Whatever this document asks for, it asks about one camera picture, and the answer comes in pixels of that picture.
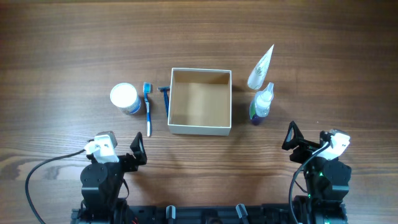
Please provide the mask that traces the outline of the clear bottle with cap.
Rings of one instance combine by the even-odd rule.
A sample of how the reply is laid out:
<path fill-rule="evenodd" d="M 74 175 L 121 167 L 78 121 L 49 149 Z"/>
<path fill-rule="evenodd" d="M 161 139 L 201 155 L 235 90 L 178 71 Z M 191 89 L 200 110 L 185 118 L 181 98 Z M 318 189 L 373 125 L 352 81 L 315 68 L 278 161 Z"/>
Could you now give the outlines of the clear bottle with cap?
<path fill-rule="evenodd" d="M 264 90 L 255 94 L 249 107 L 249 118 L 253 125 L 259 125 L 268 116 L 273 98 L 274 84 L 272 82 Z"/>

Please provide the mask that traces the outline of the cotton swab tub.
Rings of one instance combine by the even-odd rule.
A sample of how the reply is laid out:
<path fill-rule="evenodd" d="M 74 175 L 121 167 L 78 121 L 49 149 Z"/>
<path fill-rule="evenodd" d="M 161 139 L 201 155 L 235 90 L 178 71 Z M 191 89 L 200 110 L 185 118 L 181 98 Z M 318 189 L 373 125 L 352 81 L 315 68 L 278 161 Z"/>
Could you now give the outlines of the cotton swab tub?
<path fill-rule="evenodd" d="M 130 83 L 119 83 L 113 87 L 110 100 L 124 114 L 134 114 L 141 108 L 141 99 Z"/>

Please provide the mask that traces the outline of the white bamboo print tube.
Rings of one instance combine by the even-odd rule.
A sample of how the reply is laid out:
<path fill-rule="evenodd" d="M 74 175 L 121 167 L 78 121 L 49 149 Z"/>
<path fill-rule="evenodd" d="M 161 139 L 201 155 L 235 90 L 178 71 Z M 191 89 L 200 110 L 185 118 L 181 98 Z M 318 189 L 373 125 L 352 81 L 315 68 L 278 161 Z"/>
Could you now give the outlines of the white bamboo print tube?
<path fill-rule="evenodd" d="M 263 85 L 269 65 L 271 63 L 272 52 L 274 45 L 264 54 L 264 56 L 258 61 L 254 69 L 252 70 L 248 78 L 248 87 L 253 90 L 258 90 Z"/>

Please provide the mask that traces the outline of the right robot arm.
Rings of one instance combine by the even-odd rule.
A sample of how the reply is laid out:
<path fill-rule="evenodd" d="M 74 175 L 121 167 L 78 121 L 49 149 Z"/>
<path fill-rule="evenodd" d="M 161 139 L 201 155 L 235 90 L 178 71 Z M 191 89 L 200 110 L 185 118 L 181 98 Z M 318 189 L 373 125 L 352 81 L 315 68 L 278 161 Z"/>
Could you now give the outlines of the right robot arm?
<path fill-rule="evenodd" d="M 320 142 L 308 141 L 291 121 L 282 144 L 300 164 L 288 194 L 291 223 L 347 223 L 344 197 L 349 192 L 351 167 L 338 160 L 350 144 L 344 131 L 320 132 Z"/>

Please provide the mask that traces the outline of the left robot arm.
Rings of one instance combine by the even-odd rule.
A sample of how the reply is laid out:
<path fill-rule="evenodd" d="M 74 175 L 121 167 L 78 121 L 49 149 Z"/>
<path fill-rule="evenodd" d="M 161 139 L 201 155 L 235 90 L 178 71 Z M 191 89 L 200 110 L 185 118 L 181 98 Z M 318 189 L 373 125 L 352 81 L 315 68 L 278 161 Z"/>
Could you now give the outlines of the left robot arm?
<path fill-rule="evenodd" d="M 80 208 L 73 210 L 72 223 L 138 223 L 139 220 L 127 204 L 126 197 L 120 197 L 120 189 L 127 185 L 124 174 L 135 172 L 147 164 L 147 155 L 138 132 L 130 145 L 132 154 L 118 156 L 118 145 L 112 131 L 98 133 L 84 147 L 91 164 L 80 175 L 83 200 Z"/>

